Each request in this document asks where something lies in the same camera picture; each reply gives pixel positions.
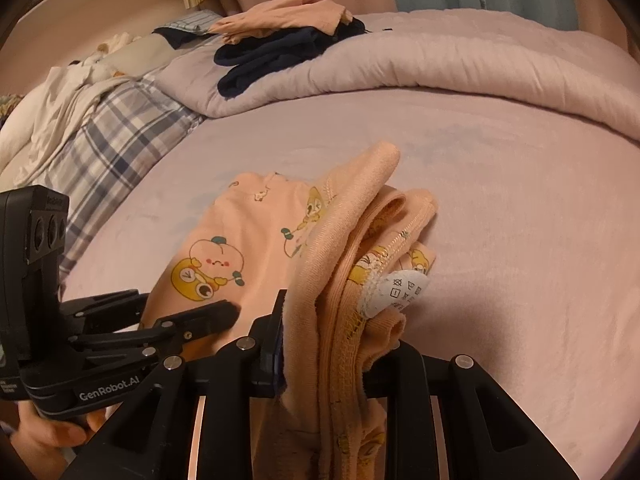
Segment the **printed logo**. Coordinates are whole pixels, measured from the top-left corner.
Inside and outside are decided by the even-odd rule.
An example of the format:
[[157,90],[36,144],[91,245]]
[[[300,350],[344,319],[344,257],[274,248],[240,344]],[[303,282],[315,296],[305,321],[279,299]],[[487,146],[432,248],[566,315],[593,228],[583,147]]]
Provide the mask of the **printed logo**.
[[108,396],[110,394],[115,394],[118,392],[122,392],[124,390],[129,390],[134,386],[138,386],[138,384],[140,384],[140,378],[137,375],[135,375],[135,376],[131,376],[128,379],[124,379],[117,384],[108,384],[107,386],[100,386],[95,390],[91,390],[88,392],[81,392],[78,395],[78,397],[80,397],[80,400],[83,400],[83,401],[99,399],[100,397],[103,397],[103,396]]
[[65,205],[65,200],[59,196],[55,196],[55,195],[47,195],[47,205],[52,206],[55,209],[60,209],[61,207],[64,207]]
[[18,385],[16,383],[0,381],[0,388],[4,394],[14,394],[18,390]]

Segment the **cartoon print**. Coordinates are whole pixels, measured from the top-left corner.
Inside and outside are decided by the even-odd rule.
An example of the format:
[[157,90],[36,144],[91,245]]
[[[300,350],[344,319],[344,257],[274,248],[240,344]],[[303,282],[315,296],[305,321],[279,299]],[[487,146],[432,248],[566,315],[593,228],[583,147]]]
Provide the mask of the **cartoon print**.
[[180,260],[171,272],[175,290],[191,301],[210,300],[228,282],[244,285],[244,256],[222,236],[198,240],[189,257]]
[[369,465],[386,441],[385,433],[376,433],[363,441],[358,452],[358,464]]
[[309,197],[306,200],[305,217],[302,222],[293,231],[289,228],[282,228],[280,232],[284,235],[284,252],[289,258],[293,258],[300,252],[309,228],[315,222],[324,216],[326,208],[324,200],[318,191],[318,188],[312,187],[309,190]]
[[386,218],[382,216],[376,216],[371,222],[371,225],[367,228],[367,232],[364,235],[364,240],[369,240],[377,235],[382,229],[386,227]]
[[264,198],[269,194],[269,192],[271,191],[271,188],[268,186],[268,183],[270,183],[273,180],[273,178],[276,177],[276,175],[279,175],[279,173],[274,173],[273,175],[271,175],[270,179],[264,185],[264,190],[258,191],[254,195],[254,200],[256,202],[262,202],[264,200]]
[[429,272],[429,267],[431,267],[431,264],[421,250],[414,249],[413,251],[409,252],[409,256],[411,256],[411,265],[413,270],[418,270],[423,274],[427,274]]
[[367,281],[370,272],[377,266],[379,266],[380,261],[386,258],[387,252],[384,247],[376,246],[373,247],[367,254],[365,254],[361,259],[358,260],[358,263],[353,266],[351,272],[349,273],[348,280],[357,283],[358,285],[364,285],[364,282]]

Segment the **navy blue clothing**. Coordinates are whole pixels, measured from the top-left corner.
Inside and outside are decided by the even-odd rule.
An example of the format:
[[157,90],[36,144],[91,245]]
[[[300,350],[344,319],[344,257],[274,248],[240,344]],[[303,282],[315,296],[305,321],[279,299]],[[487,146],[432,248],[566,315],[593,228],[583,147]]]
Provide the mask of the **navy blue clothing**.
[[180,30],[178,28],[171,27],[158,27],[152,32],[152,34],[160,34],[166,39],[167,43],[171,45],[172,49],[178,50],[181,46],[189,43],[193,40],[211,38],[215,34],[197,34],[195,32],[188,32],[186,30]]
[[354,18],[340,23],[333,36],[314,27],[283,28],[266,38],[244,38],[236,45],[221,46],[214,56],[220,66],[235,66],[218,82],[225,98],[237,97],[261,77],[320,56],[332,44],[365,32]]

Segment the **plaid blanket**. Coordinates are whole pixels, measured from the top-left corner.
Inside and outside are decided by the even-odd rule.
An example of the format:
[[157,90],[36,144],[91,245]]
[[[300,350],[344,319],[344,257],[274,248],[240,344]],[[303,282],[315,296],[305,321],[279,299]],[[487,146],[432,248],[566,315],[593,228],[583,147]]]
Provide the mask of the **plaid blanket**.
[[61,281],[149,170],[202,122],[156,88],[156,73],[105,95],[91,120],[31,182],[70,199]]

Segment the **pink comforter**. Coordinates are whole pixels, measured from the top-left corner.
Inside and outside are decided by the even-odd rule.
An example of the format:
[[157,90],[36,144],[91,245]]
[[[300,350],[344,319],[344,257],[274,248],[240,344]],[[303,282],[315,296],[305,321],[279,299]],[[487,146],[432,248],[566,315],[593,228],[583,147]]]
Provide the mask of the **pink comforter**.
[[156,81],[165,93],[210,118],[322,93],[423,86],[516,99],[640,139],[640,66],[602,38],[475,9],[362,19],[372,34],[271,73],[233,99],[218,93],[217,83],[229,71],[213,62],[218,42],[175,59]]

